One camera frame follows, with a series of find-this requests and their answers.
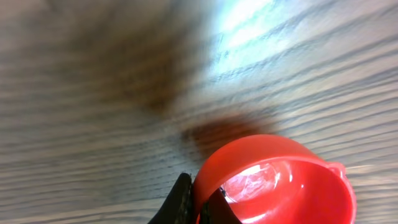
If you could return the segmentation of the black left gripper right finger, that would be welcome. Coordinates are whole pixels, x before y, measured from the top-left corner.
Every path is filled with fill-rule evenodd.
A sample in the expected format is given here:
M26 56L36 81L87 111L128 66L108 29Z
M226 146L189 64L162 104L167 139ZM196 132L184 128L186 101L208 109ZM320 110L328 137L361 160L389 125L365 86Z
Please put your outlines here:
M225 191L219 188L202 206L199 224L242 224L225 199Z

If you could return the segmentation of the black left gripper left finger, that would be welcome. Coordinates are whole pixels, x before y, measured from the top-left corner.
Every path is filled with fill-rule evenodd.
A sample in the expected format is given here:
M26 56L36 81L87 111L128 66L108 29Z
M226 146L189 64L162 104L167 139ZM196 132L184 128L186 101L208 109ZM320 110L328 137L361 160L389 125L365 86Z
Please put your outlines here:
M189 224L192 222L192 213L192 178L187 173L181 173L148 224Z

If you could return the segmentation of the red measuring scoop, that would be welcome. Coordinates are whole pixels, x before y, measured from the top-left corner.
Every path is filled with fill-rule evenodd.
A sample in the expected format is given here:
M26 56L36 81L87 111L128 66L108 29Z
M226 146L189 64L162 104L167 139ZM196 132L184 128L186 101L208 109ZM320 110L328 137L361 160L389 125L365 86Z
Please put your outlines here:
M241 223L354 224L357 212L343 164L270 134L234 140L205 161L193 183L195 223L212 196Z

